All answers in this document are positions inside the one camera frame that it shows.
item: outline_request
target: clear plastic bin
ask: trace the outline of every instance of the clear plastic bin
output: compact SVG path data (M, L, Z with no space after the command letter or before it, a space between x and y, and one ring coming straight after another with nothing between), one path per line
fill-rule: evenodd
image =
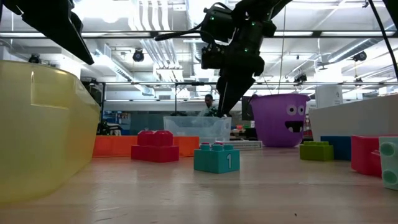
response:
M43 196L91 160L100 107L71 73L0 61L0 204Z
M175 136L199 136L200 142L229 141L231 118L167 116L164 129Z

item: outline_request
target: purple bucket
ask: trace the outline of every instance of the purple bucket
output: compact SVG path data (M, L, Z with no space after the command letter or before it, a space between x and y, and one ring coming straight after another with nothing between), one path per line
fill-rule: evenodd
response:
M305 107L300 94L253 95L251 106L258 138L267 147L294 147L303 139Z

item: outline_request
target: bucket mouth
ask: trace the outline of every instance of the bucket mouth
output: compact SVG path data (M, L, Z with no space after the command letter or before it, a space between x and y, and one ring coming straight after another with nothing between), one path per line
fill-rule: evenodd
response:
M307 98L306 101L310 101L311 100L311 98L309 96L304 95L304 94L283 93L283 94L273 94L273 95L266 95L266 96L253 95L251 101L260 100L260 99L264 99L264 98L275 98L275 97L280 97L280 96L303 96L303 97Z

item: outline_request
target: mint green toy block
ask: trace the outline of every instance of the mint green toy block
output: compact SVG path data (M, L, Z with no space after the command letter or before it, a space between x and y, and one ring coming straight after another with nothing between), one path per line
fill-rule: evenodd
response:
M309 161L332 161L333 146L328 142L304 142L300 145L300 159Z
M230 145L214 144L211 150L206 145L201 145L200 149L193 153L193 168L195 170L223 174L237 171L240 167L240 151L234 150Z
M398 190L398 138L380 137L379 145L384 187Z

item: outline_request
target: number 1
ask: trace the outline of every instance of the number 1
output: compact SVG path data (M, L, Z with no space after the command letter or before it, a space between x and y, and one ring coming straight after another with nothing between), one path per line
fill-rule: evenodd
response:
M232 169L231 154L228 154L228 155L226 156L226 159L228 160L228 168L229 168L229 169Z

